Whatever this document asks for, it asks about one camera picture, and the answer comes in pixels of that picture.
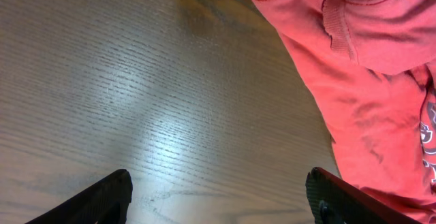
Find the orange soccer t-shirt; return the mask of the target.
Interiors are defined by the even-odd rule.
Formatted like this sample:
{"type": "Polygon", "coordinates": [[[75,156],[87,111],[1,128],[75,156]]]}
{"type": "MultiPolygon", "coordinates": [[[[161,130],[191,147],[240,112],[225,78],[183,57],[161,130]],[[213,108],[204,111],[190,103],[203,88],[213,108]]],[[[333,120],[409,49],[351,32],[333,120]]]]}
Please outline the orange soccer t-shirt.
{"type": "Polygon", "coordinates": [[[435,222],[435,0],[252,0],[332,137],[342,179],[435,222]]]}

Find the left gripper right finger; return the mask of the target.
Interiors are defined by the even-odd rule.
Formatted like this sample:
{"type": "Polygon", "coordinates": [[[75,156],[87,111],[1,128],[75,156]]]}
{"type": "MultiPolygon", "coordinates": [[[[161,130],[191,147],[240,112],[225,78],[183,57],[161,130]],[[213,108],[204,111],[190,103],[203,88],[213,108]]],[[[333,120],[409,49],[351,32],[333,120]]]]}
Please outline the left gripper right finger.
{"type": "Polygon", "coordinates": [[[418,224],[320,167],[305,186],[316,224],[418,224]]]}

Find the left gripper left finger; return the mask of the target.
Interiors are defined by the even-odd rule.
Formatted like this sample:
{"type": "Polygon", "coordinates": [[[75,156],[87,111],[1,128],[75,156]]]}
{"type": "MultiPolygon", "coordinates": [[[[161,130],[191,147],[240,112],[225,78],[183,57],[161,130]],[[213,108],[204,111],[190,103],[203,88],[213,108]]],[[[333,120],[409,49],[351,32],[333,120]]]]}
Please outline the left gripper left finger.
{"type": "Polygon", "coordinates": [[[26,224],[125,224],[133,184],[119,169],[26,224]]]}

